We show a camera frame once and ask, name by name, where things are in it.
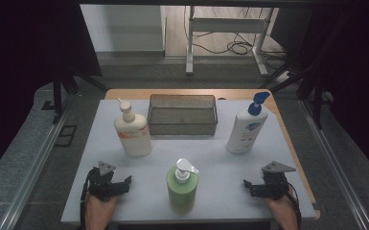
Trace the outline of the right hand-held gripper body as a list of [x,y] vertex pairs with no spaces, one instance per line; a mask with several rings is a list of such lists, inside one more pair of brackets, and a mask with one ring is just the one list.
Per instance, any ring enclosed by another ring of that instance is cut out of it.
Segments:
[[262,167],[263,180],[268,187],[268,197],[281,198],[288,191],[288,180],[285,173],[295,172],[296,169],[282,163],[272,161]]

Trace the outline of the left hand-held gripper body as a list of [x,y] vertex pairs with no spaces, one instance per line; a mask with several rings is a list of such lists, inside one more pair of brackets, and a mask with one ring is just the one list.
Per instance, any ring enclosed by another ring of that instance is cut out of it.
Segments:
[[112,182],[116,167],[103,161],[98,162],[88,175],[88,191],[103,202],[108,202],[112,196],[118,196],[121,191],[118,184]]

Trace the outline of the cream pump bottle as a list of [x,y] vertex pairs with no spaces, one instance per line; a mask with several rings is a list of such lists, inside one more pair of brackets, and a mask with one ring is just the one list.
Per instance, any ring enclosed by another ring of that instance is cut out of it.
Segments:
[[114,121],[114,127],[129,156],[145,156],[151,153],[152,145],[148,120],[132,110],[131,103],[118,100],[122,115]]

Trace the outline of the white bottle with blue pump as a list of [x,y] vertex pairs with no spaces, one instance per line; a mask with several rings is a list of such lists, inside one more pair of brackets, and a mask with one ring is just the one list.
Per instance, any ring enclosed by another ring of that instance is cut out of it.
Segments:
[[252,150],[268,117],[268,113],[263,110],[263,103],[269,96],[268,92],[256,93],[248,108],[236,115],[232,132],[225,146],[228,151],[244,153]]

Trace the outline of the green pump bottle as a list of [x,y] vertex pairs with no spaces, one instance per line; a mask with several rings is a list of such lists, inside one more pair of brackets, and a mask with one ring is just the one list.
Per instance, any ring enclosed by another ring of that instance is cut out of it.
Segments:
[[187,159],[180,158],[167,173],[170,206],[178,214],[189,213],[195,204],[198,169]]

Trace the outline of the dark wire mesh basket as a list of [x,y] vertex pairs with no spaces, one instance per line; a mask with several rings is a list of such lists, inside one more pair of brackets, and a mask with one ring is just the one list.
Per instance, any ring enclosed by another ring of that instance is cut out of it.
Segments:
[[216,98],[152,94],[148,125],[151,135],[214,135],[218,125]]

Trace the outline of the person's left hand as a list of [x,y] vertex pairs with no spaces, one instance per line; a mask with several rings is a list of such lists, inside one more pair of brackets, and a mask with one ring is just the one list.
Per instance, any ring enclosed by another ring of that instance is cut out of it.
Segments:
[[85,200],[85,220],[103,220],[110,222],[118,199],[117,196],[113,196],[109,201],[104,202],[94,195],[88,194]]

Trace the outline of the person's right hand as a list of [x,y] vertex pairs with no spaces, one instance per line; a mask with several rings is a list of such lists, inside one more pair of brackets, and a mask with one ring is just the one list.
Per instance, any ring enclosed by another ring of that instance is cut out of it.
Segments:
[[279,199],[265,198],[265,203],[276,221],[296,220],[292,202],[286,195],[283,195]]

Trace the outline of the pale grey table mat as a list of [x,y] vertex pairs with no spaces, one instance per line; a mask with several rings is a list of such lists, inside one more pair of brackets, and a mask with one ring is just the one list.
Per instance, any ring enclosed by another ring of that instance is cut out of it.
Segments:
[[[225,145],[235,116],[247,108],[246,101],[218,101],[218,125],[213,136],[152,139],[152,151],[141,157],[124,153],[114,128],[120,116],[116,100],[102,100],[91,127],[79,168],[62,214],[62,221],[80,220],[81,190],[88,172],[99,162],[115,166],[114,181],[131,177],[128,193],[122,195],[113,216],[119,223],[179,223],[260,221],[270,219],[265,203],[250,195],[245,181],[260,184],[262,168],[276,161],[293,167],[290,149],[275,113],[270,112],[253,149],[234,154]],[[180,158],[199,171],[194,207],[186,214],[171,208],[167,172]]]

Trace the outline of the black stand legs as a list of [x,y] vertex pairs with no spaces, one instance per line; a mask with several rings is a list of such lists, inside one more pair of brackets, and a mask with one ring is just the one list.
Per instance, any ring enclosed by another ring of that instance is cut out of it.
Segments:
[[109,87],[105,86],[98,80],[95,80],[93,76],[85,75],[82,73],[74,73],[65,67],[56,66],[53,74],[53,98],[54,98],[54,124],[57,124],[63,114],[61,89],[64,88],[69,95],[77,95],[79,93],[79,87],[75,77],[79,77],[89,84],[97,87],[98,89],[106,92]]
[[349,17],[350,14],[347,12],[337,13],[334,17],[331,17],[328,13],[328,25],[321,30],[316,29],[316,37],[309,42],[307,47],[294,57],[290,57],[261,85],[261,88],[266,88],[282,73],[285,73],[288,68],[296,68],[297,71],[291,77],[281,83],[277,83],[275,86],[269,87],[269,90],[271,93],[275,93],[295,82],[301,81],[296,91],[296,96],[298,99],[305,100],[310,93],[313,93],[312,117],[319,128],[322,128],[320,112],[323,103],[323,68],[327,55],[331,52],[332,46]]

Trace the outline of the white power strip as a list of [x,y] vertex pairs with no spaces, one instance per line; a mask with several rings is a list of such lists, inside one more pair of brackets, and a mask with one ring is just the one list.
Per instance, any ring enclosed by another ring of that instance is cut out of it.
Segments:
[[292,77],[293,74],[290,71],[285,71],[284,73],[282,73],[277,79],[276,81],[278,83],[284,82],[286,80],[288,80],[290,77]]

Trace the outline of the dark curtain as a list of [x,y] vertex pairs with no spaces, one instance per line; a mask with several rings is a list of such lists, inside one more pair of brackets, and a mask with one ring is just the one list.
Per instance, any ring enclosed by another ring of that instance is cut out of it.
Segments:
[[101,73],[80,0],[0,0],[0,159],[37,89]]
[[335,26],[340,30],[326,56],[297,94],[304,97],[316,85],[329,91],[331,111],[369,159],[369,0],[314,10],[309,38],[326,39]]

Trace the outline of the white cabinet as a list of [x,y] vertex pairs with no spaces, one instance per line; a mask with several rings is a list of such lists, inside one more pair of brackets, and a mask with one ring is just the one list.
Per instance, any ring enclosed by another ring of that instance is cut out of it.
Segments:
[[96,52],[165,50],[163,6],[81,5]]

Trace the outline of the aluminium rail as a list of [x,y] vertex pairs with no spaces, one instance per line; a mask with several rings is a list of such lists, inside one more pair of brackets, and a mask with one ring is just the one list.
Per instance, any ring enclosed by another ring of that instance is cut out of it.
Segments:
[[22,179],[5,215],[0,222],[0,230],[13,230],[21,217],[24,207],[26,206],[26,203],[34,189],[35,183],[38,180],[54,143],[58,138],[59,132],[68,117],[70,107],[73,102],[73,96],[68,96],[64,100],[61,107],[62,114],[59,116],[58,121],[51,126],[48,134],[45,136],[44,142],[35,156],[33,163],[31,164],[31,167]]
[[352,184],[350,183],[346,173],[343,171],[339,161],[337,160],[334,150],[332,149],[328,139],[326,138],[322,129],[320,129],[315,123],[312,115],[313,112],[309,104],[305,101],[298,101],[302,106],[306,119],[309,123],[311,131],[318,142],[321,151],[332,171],[334,179],[342,192],[354,219],[360,230],[369,230],[369,216],[364,208],[358,194],[354,190]]

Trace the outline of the white metal desk frame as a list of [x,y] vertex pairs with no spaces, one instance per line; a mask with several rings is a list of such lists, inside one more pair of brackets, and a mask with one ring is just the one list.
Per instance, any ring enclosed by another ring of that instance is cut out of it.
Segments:
[[186,51],[186,74],[194,73],[194,33],[220,33],[220,34],[254,34],[257,42],[252,47],[260,74],[268,75],[261,56],[265,37],[270,25],[273,8],[268,8],[264,18],[221,18],[221,17],[195,17],[196,7],[191,6],[188,18],[188,44]]

